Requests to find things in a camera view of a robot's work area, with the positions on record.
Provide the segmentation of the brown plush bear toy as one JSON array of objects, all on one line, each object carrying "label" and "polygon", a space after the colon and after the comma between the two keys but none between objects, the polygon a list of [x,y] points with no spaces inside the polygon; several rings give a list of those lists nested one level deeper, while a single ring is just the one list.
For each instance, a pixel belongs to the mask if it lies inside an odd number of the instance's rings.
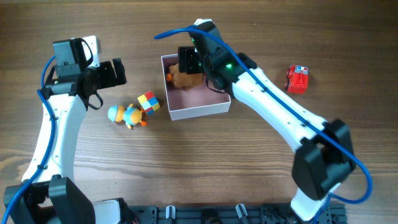
[{"label": "brown plush bear toy", "polygon": [[188,90],[196,86],[200,86],[204,81],[204,74],[193,73],[187,74],[179,71],[179,65],[171,65],[169,72],[165,76],[166,81],[174,88],[182,88]]}]

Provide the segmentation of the white box pink interior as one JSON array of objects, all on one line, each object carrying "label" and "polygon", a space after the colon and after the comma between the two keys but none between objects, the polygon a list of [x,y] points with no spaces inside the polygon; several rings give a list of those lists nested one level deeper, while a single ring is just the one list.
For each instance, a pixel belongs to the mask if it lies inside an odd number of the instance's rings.
[{"label": "white box pink interior", "polygon": [[161,56],[164,85],[172,121],[196,118],[213,114],[227,113],[231,105],[231,98],[227,94],[211,91],[206,83],[189,90],[175,89],[166,81],[169,67],[178,63],[177,54]]}]

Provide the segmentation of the red toy car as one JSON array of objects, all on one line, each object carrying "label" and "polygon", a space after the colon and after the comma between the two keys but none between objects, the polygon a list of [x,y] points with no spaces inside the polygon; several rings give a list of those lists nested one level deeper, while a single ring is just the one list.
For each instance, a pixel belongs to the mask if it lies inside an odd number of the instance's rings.
[{"label": "red toy car", "polygon": [[291,65],[287,70],[285,89],[295,94],[304,94],[308,88],[308,67]]}]

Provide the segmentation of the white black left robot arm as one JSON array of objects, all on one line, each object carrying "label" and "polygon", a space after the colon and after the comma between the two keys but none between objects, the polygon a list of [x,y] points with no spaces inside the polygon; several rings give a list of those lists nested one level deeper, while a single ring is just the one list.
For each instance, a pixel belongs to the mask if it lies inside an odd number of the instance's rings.
[{"label": "white black left robot arm", "polygon": [[120,198],[91,202],[75,185],[73,166],[81,123],[98,90],[126,83],[120,59],[100,62],[94,35],[53,43],[37,93],[42,125],[34,156],[19,185],[6,188],[2,222],[126,223],[133,218]]}]

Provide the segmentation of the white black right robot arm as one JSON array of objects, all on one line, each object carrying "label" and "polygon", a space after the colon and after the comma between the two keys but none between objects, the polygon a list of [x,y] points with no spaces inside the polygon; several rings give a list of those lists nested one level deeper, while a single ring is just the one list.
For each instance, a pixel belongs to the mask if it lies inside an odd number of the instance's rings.
[{"label": "white black right robot arm", "polygon": [[255,61],[223,42],[211,19],[197,19],[181,31],[193,42],[179,53],[183,70],[203,72],[216,91],[248,105],[290,146],[298,187],[290,207],[302,221],[316,223],[356,168],[348,126],[339,119],[327,122],[278,89]]}]

